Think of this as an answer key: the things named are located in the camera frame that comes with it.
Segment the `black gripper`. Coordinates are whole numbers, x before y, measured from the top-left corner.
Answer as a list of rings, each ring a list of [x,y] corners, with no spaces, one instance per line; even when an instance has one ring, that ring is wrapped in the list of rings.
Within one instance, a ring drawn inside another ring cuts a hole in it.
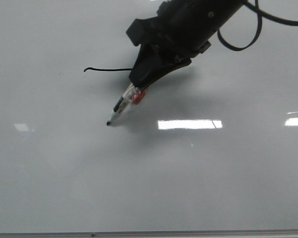
[[[134,46],[141,45],[129,74],[132,84],[144,90],[188,66],[190,58],[203,52],[205,43],[241,7],[240,0],[168,0],[159,6],[156,17],[135,19],[126,32]],[[163,62],[156,45],[188,58]]]

